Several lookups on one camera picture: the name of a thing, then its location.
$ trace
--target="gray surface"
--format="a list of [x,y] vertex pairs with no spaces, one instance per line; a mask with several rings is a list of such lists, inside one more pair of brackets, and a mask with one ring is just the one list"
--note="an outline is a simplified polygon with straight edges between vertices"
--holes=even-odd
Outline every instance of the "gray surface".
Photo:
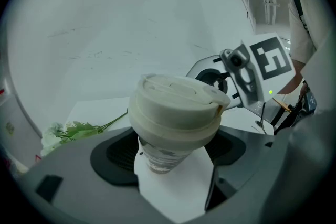
[[[142,198],[136,188],[112,186],[100,178],[90,165],[90,154],[96,145],[127,129],[111,131],[58,148],[25,174],[20,184],[35,189],[47,174],[63,177],[52,202],[53,206],[87,223],[111,223],[112,219],[127,223],[139,218],[146,223],[170,223]],[[222,170],[222,176],[239,189],[269,151],[264,144],[272,141],[274,136],[223,126],[221,129],[247,143],[246,152],[237,161],[237,165]]]
[[[222,130],[247,142],[246,156],[234,169],[222,169],[226,180],[239,190],[207,214],[188,223],[272,223],[295,210],[316,188],[335,154],[335,111],[315,115],[294,128],[283,129],[276,137]],[[46,174],[62,176],[53,210],[45,203],[34,205],[49,218],[71,215],[87,223],[170,223],[146,202],[135,188],[115,187],[101,179],[90,166],[90,152],[101,141],[126,129],[67,144],[52,152],[20,180],[31,193]],[[274,139],[270,149],[261,144]]]
[[249,133],[223,126],[220,129],[240,138],[246,144],[246,151],[240,159],[233,165],[218,168],[219,176],[238,190],[258,169],[260,163],[267,158],[270,147],[265,146],[265,144],[273,142],[275,136]]
[[63,177],[52,205],[87,223],[128,223],[140,219],[142,223],[171,223],[142,198],[135,187],[112,186],[90,165],[90,154],[96,145],[127,129],[63,145],[25,174],[19,181],[20,186],[29,191],[35,189],[45,175]]

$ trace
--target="cup lid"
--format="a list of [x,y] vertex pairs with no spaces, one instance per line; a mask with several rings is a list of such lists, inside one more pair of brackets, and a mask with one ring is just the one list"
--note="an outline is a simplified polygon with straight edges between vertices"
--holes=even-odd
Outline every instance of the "cup lid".
[[204,82],[156,74],[142,76],[135,98],[150,121],[183,130],[205,127],[230,104],[225,93]]

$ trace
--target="person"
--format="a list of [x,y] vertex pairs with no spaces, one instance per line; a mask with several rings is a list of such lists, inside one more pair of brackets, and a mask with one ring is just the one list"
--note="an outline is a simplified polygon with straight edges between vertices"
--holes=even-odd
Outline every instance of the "person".
[[[290,56],[296,75],[279,94],[291,93],[300,85],[303,79],[302,69],[319,47],[325,43],[334,27],[333,12],[326,0],[290,0],[288,8],[291,35]],[[303,83],[300,95],[306,87],[307,84]]]

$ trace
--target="green leaf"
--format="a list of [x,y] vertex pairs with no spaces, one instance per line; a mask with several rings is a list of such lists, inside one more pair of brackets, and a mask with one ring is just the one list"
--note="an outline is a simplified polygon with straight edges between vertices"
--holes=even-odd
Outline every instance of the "green leaf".
[[84,125],[84,127],[85,127],[85,130],[93,130],[94,129],[94,127],[88,122]]
[[76,131],[76,130],[77,130],[76,127],[67,127],[68,132],[73,132],[73,131]]
[[84,123],[81,123],[81,122],[78,122],[78,121],[74,121],[74,124],[76,125],[75,128],[76,128],[77,131],[93,130],[94,129],[94,127],[89,123],[84,124]]
[[74,136],[75,134],[77,134],[79,131],[78,130],[74,130],[74,131],[70,131],[70,132],[68,132],[68,135],[69,136]]
[[63,145],[63,144],[67,144],[71,142],[71,139],[69,137],[63,137],[60,144]]
[[95,135],[97,133],[98,133],[98,130],[83,130],[83,131],[79,131],[78,133],[76,133],[72,138],[78,140],[78,139],[82,139],[85,137]]

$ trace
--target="black vent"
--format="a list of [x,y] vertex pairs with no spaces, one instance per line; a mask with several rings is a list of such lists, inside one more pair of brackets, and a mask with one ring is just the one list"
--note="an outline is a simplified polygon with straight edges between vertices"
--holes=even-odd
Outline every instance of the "black vent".
[[106,154],[109,161],[119,168],[134,172],[134,161],[138,150],[138,136],[128,135],[110,145]]
[[223,156],[232,149],[232,142],[216,133],[214,138],[205,145],[205,149],[208,152],[211,161],[214,162],[215,159]]

